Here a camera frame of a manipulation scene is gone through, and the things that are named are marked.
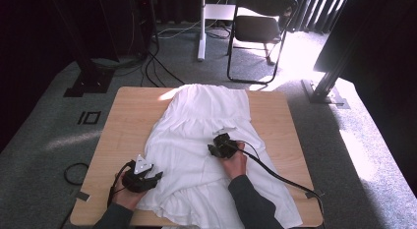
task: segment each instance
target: handheld controller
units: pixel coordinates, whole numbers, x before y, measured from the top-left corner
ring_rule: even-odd
[[[230,158],[239,149],[227,133],[218,135],[213,141],[214,145],[208,144],[208,151],[218,158]]]
[[[138,155],[136,162],[131,161],[130,167],[131,169],[123,176],[122,184],[131,192],[140,193],[155,188],[157,181],[162,178],[163,172],[156,174],[154,177],[146,178],[153,164],[147,163],[141,155]]]

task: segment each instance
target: hand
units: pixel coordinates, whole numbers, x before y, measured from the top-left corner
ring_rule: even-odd
[[[240,149],[243,149],[245,144],[238,142],[237,146]],[[240,175],[246,175],[247,157],[242,153],[242,151],[237,150],[230,158],[219,158],[219,160],[224,168],[224,171],[231,180]]]
[[[125,176],[125,172],[123,172],[120,175],[120,178],[116,183],[116,187],[114,189],[114,192],[115,193],[117,192],[117,193],[114,194],[112,201],[114,203],[117,203],[119,205],[122,205],[122,206],[134,211],[138,202],[141,200],[141,198],[147,192],[133,193],[133,192],[127,190],[127,189],[124,189],[124,186],[122,184],[122,179],[123,179],[124,176]]]

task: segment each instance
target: gray sleeve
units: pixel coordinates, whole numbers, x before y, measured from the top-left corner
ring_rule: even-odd
[[[236,177],[228,187],[232,195],[240,220],[246,229],[282,228],[275,219],[275,205],[262,197],[246,175]]]
[[[126,229],[129,227],[132,215],[132,210],[113,202],[92,228]]]

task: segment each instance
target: white cloth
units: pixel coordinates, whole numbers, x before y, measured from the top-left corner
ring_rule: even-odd
[[[232,140],[250,143],[261,161],[276,172],[264,142],[251,125],[245,90],[187,85],[175,94],[154,125],[146,144],[146,160],[163,171],[162,179],[138,204],[180,225],[200,228],[243,228],[227,186],[230,180],[208,143],[222,128],[236,128]],[[246,144],[245,150],[254,154]],[[285,228],[302,224],[286,187],[248,158],[247,175],[255,189],[276,205],[275,217]]]

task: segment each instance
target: chair backrest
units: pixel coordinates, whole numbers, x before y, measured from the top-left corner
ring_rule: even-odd
[[[239,7],[263,16],[280,16],[289,19],[295,14],[298,3],[297,0],[239,0],[236,4],[235,16]]]

